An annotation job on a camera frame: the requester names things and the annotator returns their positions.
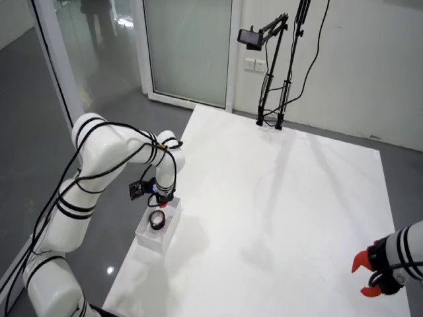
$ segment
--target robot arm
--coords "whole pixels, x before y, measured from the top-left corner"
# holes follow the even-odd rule
[[[105,121],[96,114],[81,116],[72,131],[75,147],[81,145],[81,140],[92,128]],[[149,138],[128,127],[104,125],[95,129],[84,142],[81,149],[82,169],[75,177],[83,179],[84,176],[107,171],[146,144],[148,146],[144,146],[129,162],[156,166],[156,197],[164,202],[168,201],[168,197],[173,197],[175,171],[179,172],[184,166],[184,155],[172,132],[164,131],[158,137],[150,132],[143,134],[156,139],[158,144],[164,143],[171,150],[166,152],[164,147],[162,149],[152,147]],[[50,221],[46,237],[40,247],[42,251],[71,252],[81,245],[100,194],[123,171],[125,165],[126,163],[104,176],[78,181],[76,186],[72,186],[61,196],[56,206],[57,211]],[[65,181],[60,192],[72,181],[74,179]]]
[[[61,185],[52,218],[46,220],[48,225],[24,269],[24,284],[39,317],[113,316],[90,307],[64,253],[82,244],[100,194],[128,162],[156,168],[154,182],[149,183],[154,185],[155,203],[162,205],[173,198],[176,173],[185,158],[170,131],[155,136],[129,125],[106,123],[96,114],[85,114],[75,122],[72,142],[81,155],[80,172]],[[142,188],[137,194],[143,194]]]
[[[375,241],[354,258],[352,273],[364,266],[375,273],[369,287],[362,289],[367,297],[392,295],[411,279],[423,281],[423,221]]]

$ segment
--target white tabletop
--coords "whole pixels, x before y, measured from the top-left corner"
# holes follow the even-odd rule
[[[132,246],[104,303],[127,317],[410,316],[352,260],[394,231],[378,151],[197,106],[165,259]]]

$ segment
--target gray floor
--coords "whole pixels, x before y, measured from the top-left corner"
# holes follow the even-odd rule
[[[29,44],[32,43],[32,45],[35,45],[35,42],[31,42],[34,41],[34,34],[26,35],[23,40],[29,41]],[[22,41],[17,42],[17,44],[23,45],[23,47],[26,48],[28,44],[23,44],[21,42]],[[17,52],[25,52],[22,48],[16,50]],[[16,63],[17,56],[19,57],[20,55],[8,54],[5,57],[4,54],[0,54],[0,70],[3,70],[6,65]],[[28,67],[33,67],[31,65],[34,62],[43,63],[44,60],[42,56],[39,55],[38,61],[32,60]],[[25,76],[28,77],[28,82],[22,81],[22,85],[27,87],[36,81],[37,90],[44,92],[51,89],[51,87],[48,88],[50,82],[47,76],[44,75],[36,79],[32,78],[30,73]],[[101,78],[95,78],[95,84],[101,87]],[[33,115],[36,113],[36,111],[28,111],[28,109],[31,109],[28,104],[33,104],[34,107],[39,106],[41,100],[33,100],[32,97],[16,91],[13,88],[2,90],[1,94],[3,95],[2,98],[5,98],[0,100],[0,104],[3,106],[2,115],[4,118],[9,118],[5,121],[8,122],[7,126],[10,127],[9,129],[2,130],[2,142],[5,142],[4,138],[6,138],[6,135],[8,135],[10,130],[15,126],[14,122],[19,122],[22,118],[13,114],[15,109],[12,104],[3,103],[3,100],[10,100],[7,98],[11,98],[15,94],[22,94],[22,98],[26,98],[26,106],[19,112],[20,116],[26,116],[26,121],[24,122],[30,122],[33,119]],[[92,107],[92,110],[99,112],[109,120],[130,123],[138,128],[148,129],[155,133],[164,129],[171,129],[175,132],[177,137],[182,135],[191,115],[190,111],[182,108],[150,102],[138,89],[125,90],[123,93],[115,94],[112,98],[102,98],[101,103],[96,104],[94,102],[90,107]],[[43,108],[35,109],[39,112],[42,111]],[[52,114],[51,110],[46,111],[46,116],[59,117],[59,112],[58,114]],[[40,134],[40,139],[47,141],[50,140],[50,138],[58,138],[56,141],[52,140],[55,142],[54,144],[68,142],[68,139],[64,138],[64,132],[62,132],[62,137],[59,136],[58,131],[60,131],[61,126],[63,129],[64,124],[60,123],[60,118],[48,120],[41,129],[41,131],[45,131],[45,133]],[[380,150],[395,228],[400,229],[423,219],[423,196],[421,195],[421,188],[423,188],[423,153],[293,123],[287,123],[286,126]],[[22,158],[15,162],[15,170],[27,167],[28,161],[30,161],[33,166],[35,166],[35,170],[33,171],[34,177],[37,175],[36,173],[42,171],[43,176],[45,175],[44,173],[51,176],[49,176],[49,182],[53,182],[54,179],[59,178],[58,169],[64,165],[65,159],[68,157],[67,152],[69,149],[63,149],[63,151],[59,151],[58,149],[49,150],[57,157],[56,163],[54,164],[54,166],[57,164],[57,168],[53,170],[46,166],[44,157],[40,157],[36,154],[37,149],[33,147],[34,141],[32,138],[23,137],[19,139],[19,142],[20,147],[17,147],[15,152],[16,155],[22,156],[22,153],[19,153],[20,150],[23,151],[23,149],[28,148],[30,150],[25,152],[28,159],[25,160]],[[4,157],[2,155],[0,166],[4,165],[3,159]],[[84,289],[85,295],[93,304],[101,306],[105,300],[116,276],[116,272],[119,270],[131,241],[134,238],[134,230],[144,212],[146,206],[145,199],[141,198],[136,201],[130,201],[128,197],[128,184],[137,179],[142,173],[142,170],[143,166],[131,165],[110,185],[106,193],[99,199],[84,244],[76,252],[67,255],[68,262]],[[43,176],[38,176],[33,183],[39,185],[37,182],[38,178]],[[49,183],[48,185],[49,186],[42,183],[41,186],[33,186],[27,190],[36,191],[38,190],[37,187],[50,188],[51,184]],[[45,188],[42,192],[43,194],[37,194],[37,196],[43,196],[40,199],[40,203],[45,199]],[[22,198],[20,192],[18,192],[16,188],[14,188],[14,190],[11,190],[7,186],[1,188],[2,192],[7,190],[15,195],[15,199],[23,201],[23,204],[28,203],[28,201]],[[18,217],[15,221],[16,223],[13,226],[19,226],[20,220]],[[106,274],[106,270],[109,266],[115,269],[112,275]],[[412,316],[421,316],[423,312],[423,303],[420,297],[423,295],[423,290],[417,283],[411,283],[407,291]],[[11,316],[35,316],[25,292],[23,292],[20,299],[14,305]]]
[[[1,276],[74,152],[33,30],[0,50],[0,106]]]

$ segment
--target black cable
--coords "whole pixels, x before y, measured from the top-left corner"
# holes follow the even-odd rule
[[[393,265],[384,267],[383,269],[378,269],[369,278],[369,287],[375,287],[377,284],[378,278],[384,273],[388,273],[390,271],[393,271],[394,269],[400,269],[400,268],[406,268],[406,267],[412,267],[412,266],[423,266],[423,261],[393,264]]]
[[[292,99],[292,100],[290,100],[290,101],[286,102],[286,104],[290,104],[291,102],[294,102],[294,101],[296,101],[296,100],[300,99],[300,98],[301,98],[301,96],[302,96],[302,95],[303,95],[303,93],[304,93],[305,83],[307,82],[307,78],[308,78],[308,76],[309,76],[309,74],[310,74],[310,70],[311,70],[311,68],[313,67],[314,63],[316,62],[317,57],[319,56],[319,50],[320,50],[320,39],[321,39],[321,34],[322,34],[323,25],[324,25],[324,23],[325,23],[326,16],[327,16],[327,13],[328,13],[329,4],[330,4],[330,0],[328,0],[328,2],[327,2],[327,6],[326,6],[326,10],[325,10],[325,14],[323,15],[322,23],[321,23],[321,25],[320,25],[319,36],[318,36],[318,38],[317,38],[317,52],[316,52],[316,56],[315,56],[315,58],[313,59],[313,61],[311,62],[310,67],[309,67],[309,69],[308,69],[308,71],[307,71],[307,73],[306,73],[306,75],[305,75],[305,78],[304,78],[304,83],[303,83],[303,88],[301,89],[301,93],[299,94],[299,96],[298,96],[298,97],[296,97],[296,98],[294,98],[294,99]],[[293,52],[292,52],[292,51],[293,51],[294,35],[295,35],[295,23],[294,23],[293,32],[292,32],[291,59],[293,58],[293,55],[292,55],[292,53],[293,53]],[[292,73],[292,71],[291,71],[291,73],[289,74],[289,81],[291,81],[291,80],[292,80],[292,76],[293,76],[293,73]],[[279,90],[279,89],[283,89],[283,87],[278,87],[278,88],[275,88],[275,89],[273,89],[273,90]],[[281,107],[282,107],[282,105],[278,106],[276,109],[273,109],[273,110],[270,110],[270,109],[264,109],[264,110],[266,110],[266,111],[269,111],[269,113],[268,113],[268,114],[264,114],[264,116],[269,116],[270,114],[273,114],[273,113],[277,112],[277,111],[278,111]]]
[[[267,55],[267,43],[268,43],[268,41],[264,45],[264,49],[266,50],[266,67],[267,67],[266,74],[269,73],[269,58],[268,58],[268,55]]]
[[[114,167],[110,168],[107,171],[104,171],[102,173],[96,174],[96,175],[92,175],[92,176],[83,176],[83,177],[76,177],[56,198],[56,200],[54,201],[54,203],[51,205],[50,210],[48,211],[45,221],[42,225],[42,228],[40,230],[40,232],[38,234],[36,234],[36,229],[38,228],[38,225],[42,219],[43,214],[45,213],[46,209],[48,208],[48,206],[51,204],[53,197],[55,196],[55,194],[57,193],[57,191],[59,190],[59,187],[61,186],[61,183],[63,182],[63,179],[65,177],[65,175],[67,174],[67,171],[69,170],[70,166],[73,164],[73,161],[76,159],[77,155],[79,154],[80,150],[82,149],[82,146],[85,144],[85,141],[87,140],[88,136],[95,130],[98,129],[99,127],[102,127],[104,125],[115,125],[115,126],[121,126],[121,127],[127,127],[129,129],[132,129],[134,131],[136,131],[137,133],[141,134],[142,136],[148,138],[148,140],[151,141],[151,144],[148,143],[144,143],[142,144],[137,150],[135,150],[132,154],[130,154],[127,158],[125,158],[123,161],[121,161],[120,163],[118,163],[117,165],[115,165]],[[117,123],[117,122],[101,122],[97,125],[95,125],[94,127],[92,127],[87,134],[84,136],[81,144],[78,146],[75,154],[73,155],[72,159],[69,161],[68,165],[66,166],[61,178],[60,178],[60,182],[59,184],[56,186],[56,189],[54,191],[54,193],[52,194],[52,196],[50,197],[50,199],[48,200],[47,204],[44,206],[42,212],[39,214],[37,221],[36,221],[36,225],[34,226],[34,231],[33,231],[33,237],[32,237],[32,242],[31,245],[27,248],[27,250],[25,251],[24,255],[21,257],[21,259],[19,260],[18,264],[15,266],[15,268],[12,270],[12,273],[8,276],[6,282],[4,285],[2,285],[1,287],[1,291],[5,288],[6,284],[10,281],[10,278],[13,276],[13,274],[15,273],[17,267],[20,268],[17,271],[15,278],[13,279],[13,282],[11,283],[9,292],[7,294],[7,299],[6,299],[6,303],[5,303],[5,316],[7,317],[7,315],[9,314],[8,311],[8,307],[9,307],[9,301],[10,301],[10,296],[13,290],[13,287],[15,286],[15,283],[18,279],[18,277],[20,276],[21,271],[26,267],[27,265],[27,261],[29,259],[29,255],[30,255],[30,250],[34,250],[34,247],[36,246],[36,244],[38,243],[42,233],[44,232],[48,221],[50,220],[50,216],[52,214],[52,211],[54,210],[54,207],[56,206],[56,204],[58,203],[59,199],[61,199],[67,191],[69,191],[76,183],[80,182],[81,180],[92,180],[95,178],[99,178],[99,177],[103,177],[107,174],[110,174],[111,172],[114,172],[115,170],[117,170],[118,168],[120,168],[122,165],[126,164],[130,159],[132,159],[135,155],[137,155],[145,146],[151,146],[151,147],[156,147],[156,151],[158,151],[159,149],[159,145],[157,143],[157,140],[154,136],[151,137],[150,135],[146,135],[144,132],[132,127],[131,125],[127,125],[125,123]],[[167,149],[167,148],[162,148],[160,147],[160,149],[162,151],[165,152],[165,154],[168,154],[172,160],[173,160],[173,165],[174,165],[174,182],[173,185],[171,187],[172,188],[172,192],[174,192],[176,190],[176,173],[177,173],[177,168],[176,168],[176,161],[172,155],[172,153]]]
[[[330,4],[330,0],[328,0],[328,4],[327,4],[327,6],[326,6],[326,10],[325,10],[325,15],[323,15],[322,24],[320,25],[319,36],[318,36],[318,38],[317,38],[317,52],[316,52],[316,56],[315,56],[314,60],[311,62],[310,67],[309,67],[309,70],[307,71],[307,74],[305,74],[304,83],[303,83],[303,88],[301,89],[301,93],[299,94],[299,96],[298,96],[297,98],[294,98],[294,99],[292,99],[292,100],[288,101],[286,104],[290,104],[291,102],[294,102],[294,101],[296,101],[296,100],[300,99],[300,98],[301,98],[301,96],[302,96],[302,95],[303,95],[303,93],[304,93],[305,83],[307,82],[307,78],[308,78],[308,76],[309,76],[309,74],[310,74],[310,70],[311,70],[311,68],[313,67],[314,63],[316,62],[317,57],[319,56],[319,50],[320,50],[320,38],[321,38],[321,35],[322,35],[323,24],[325,23],[326,16],[327,16],[327,13],[328,13],[328,10],[329,10],[329,4]]]

